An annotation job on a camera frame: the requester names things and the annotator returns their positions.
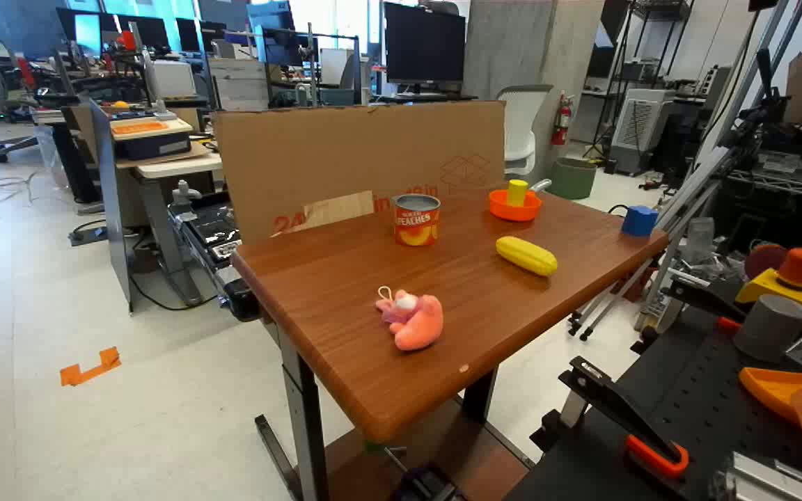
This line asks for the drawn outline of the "blue cross-shaped block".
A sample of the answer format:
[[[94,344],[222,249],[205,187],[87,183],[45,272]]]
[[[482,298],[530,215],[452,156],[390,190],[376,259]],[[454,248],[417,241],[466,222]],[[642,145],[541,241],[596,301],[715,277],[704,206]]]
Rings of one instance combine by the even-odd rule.
[[[655,230],[658,211],[649,206],[630,206],[622,230],[647,240]]]

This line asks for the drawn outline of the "yellow-green cylinder block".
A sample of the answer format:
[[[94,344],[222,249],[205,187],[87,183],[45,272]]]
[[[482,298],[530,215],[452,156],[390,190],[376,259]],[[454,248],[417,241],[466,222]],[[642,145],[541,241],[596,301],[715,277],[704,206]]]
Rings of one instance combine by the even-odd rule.
[[[509,204],[509,206],[524,206],[525,192],[530,192],[530,183],[525,183],[524,177],[509,177],[509,183],[506,183],[506,204]]]

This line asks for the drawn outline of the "yellow orange toy block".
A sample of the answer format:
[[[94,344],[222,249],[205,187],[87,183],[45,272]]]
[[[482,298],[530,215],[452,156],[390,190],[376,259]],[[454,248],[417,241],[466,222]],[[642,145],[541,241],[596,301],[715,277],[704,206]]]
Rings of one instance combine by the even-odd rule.
[[[745,259],[745,283],[738,304],[755,304],[759,295],[779,295],[802,304],[802,248],[759,244]]]

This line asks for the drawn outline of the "orange food can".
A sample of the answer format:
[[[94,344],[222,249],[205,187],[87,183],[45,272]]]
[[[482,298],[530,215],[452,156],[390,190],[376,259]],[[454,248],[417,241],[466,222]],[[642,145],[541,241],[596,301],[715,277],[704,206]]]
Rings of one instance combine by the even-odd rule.
[[[434,195],[396,195],[393,197],[393,229],[396,237],[410,248],[424,248],[436,240],[441,201]]]

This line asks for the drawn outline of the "wooden table with metal legs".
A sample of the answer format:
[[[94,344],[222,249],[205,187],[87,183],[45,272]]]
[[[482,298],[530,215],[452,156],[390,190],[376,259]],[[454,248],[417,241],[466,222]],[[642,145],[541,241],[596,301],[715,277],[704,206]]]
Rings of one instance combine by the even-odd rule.
[[[556,255],[542,277],[495,254],[499,237],[530,240]],[[247,241],[237,266],[282,350],[296,465],[286,486],[300,501],[328,501],[319,401],[335,398],[353,433],[386,446],[436,408],[478,426],[495,369],[546,327],[647,263],[665,248],[659,230],[626,237],[622,220],[548,195],[530,226],[488,211],[482,192],[442,204],[441,240],[410,248],[382,215]],[[397,287],[442,304],[442,337],[400,352],[376,290]]]

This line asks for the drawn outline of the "pink plush toy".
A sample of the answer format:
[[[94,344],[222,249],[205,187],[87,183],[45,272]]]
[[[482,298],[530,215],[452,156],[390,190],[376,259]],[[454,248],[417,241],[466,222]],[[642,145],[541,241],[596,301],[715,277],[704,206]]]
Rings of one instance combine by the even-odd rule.
[[[442,304],[434,295],[411,295],[382,283],[374,301],[400,352],[424,350],[442,334]]]

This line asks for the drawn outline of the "yellow plastic banana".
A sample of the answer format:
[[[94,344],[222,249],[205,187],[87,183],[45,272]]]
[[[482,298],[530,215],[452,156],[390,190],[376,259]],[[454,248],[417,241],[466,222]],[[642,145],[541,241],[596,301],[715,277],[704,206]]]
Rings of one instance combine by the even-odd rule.
[[[530,270],[534,275],[542,275],[542,277],[556,272],[556,255],[521,237],[499,237],[495,254],[506,259],[509,263]]]

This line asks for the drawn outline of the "orange bowl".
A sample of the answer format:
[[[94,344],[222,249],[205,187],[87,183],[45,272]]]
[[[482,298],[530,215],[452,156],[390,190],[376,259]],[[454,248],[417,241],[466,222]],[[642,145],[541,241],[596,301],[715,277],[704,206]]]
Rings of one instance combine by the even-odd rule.
[[[534,222],[541,208],[542,208],[542,197],[534,195],[531,190],[525,190],[521,206],[506,204],[506,190],[492,190],[488,195],[488,211],[499,220],[506,220],[506,222]]]

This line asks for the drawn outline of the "brown cardboard backboard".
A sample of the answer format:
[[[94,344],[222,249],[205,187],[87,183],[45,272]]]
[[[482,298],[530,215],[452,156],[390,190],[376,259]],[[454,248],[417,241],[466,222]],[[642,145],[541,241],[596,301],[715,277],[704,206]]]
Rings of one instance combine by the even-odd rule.
[[[371,192],[452,197],[505,181],[505,105],[221,110],[222,177],[244,241],[286,233],[305,206]]]

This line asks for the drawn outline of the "green bucket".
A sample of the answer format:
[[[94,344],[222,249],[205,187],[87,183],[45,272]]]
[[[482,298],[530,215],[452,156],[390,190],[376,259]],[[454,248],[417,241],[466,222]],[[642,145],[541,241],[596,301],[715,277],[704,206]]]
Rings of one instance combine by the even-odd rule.
[[[581,158],[560,158],[552,166],[548,192],[564,201],[585,201],[592,192],[596,166]]]

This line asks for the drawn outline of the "red fire extinguisher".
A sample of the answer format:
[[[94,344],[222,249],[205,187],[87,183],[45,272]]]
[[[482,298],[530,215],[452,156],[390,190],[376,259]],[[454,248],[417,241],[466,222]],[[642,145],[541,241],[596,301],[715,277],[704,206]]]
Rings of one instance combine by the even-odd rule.
[[[560,95],[556,120],[552,127],[555,147],[563,147],[569,141],[570,116],[574,116],[574,101],[569,95]]]

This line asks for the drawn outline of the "black computer monitor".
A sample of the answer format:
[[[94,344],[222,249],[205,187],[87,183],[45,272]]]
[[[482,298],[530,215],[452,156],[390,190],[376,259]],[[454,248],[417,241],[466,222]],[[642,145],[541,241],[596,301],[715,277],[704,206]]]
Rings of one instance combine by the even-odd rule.
[[[385,52],[393,82],[460,82],[466,69],[466,18],[386,2]]]

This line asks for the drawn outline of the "grey side desk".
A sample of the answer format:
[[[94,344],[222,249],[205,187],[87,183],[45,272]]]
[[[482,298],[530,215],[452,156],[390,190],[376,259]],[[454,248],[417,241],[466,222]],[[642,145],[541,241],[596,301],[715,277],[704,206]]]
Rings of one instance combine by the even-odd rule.
[[[176,222],[169,217],[168,190],[191,174],[212,174],[221,166],[221,156],[212,149],[194,149],[182,156],[163,156],[154,160],[119,160],[115,156],[117,135],[112,120],[98,103],[87,103],[92,120],[92,141],[98,147],[101,192],[108,230],[108,255],[117,280],[124,293],[124,304],[136,304],[133,283],[133,241],[124,237],[123,206],[129,195],[138,197],[148,217],[151,237],[159,244],[162,275],[184,305],[200,305],[202,295],[190,275]]]

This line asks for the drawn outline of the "black perforated work surface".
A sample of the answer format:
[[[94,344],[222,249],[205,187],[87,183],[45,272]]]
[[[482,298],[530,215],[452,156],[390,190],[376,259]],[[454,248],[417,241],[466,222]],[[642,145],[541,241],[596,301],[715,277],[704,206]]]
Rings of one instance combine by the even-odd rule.
[[[647,472],[626,450],[626,432],[598,408],[577,428],[548,412],[531,439],[541,462],[506,501],[712,501],[738,499],[748,471],[764,494],[802,501],[802,428],[769,412],[738,382],[743,368],[732,337],[691,308],[659,334],[615,386],[691,454],[681,482]]]

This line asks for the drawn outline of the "black orange-handled clamp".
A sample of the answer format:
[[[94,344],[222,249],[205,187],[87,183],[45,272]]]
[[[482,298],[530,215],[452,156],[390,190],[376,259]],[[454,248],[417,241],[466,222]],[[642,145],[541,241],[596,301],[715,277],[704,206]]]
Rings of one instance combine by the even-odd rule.
[[[574,357],[569,369],[560,372],[569,386],[569,398],[560,412],[564,428],[577,428],[585,408],[598,408],[605,418],[617,423],[624,437],[624,450],[647,471],[662,482],[681,482],[691,468],[691,454],[684,446],[665,439],[655,423],[615,386],[615,382],[587,362]]]

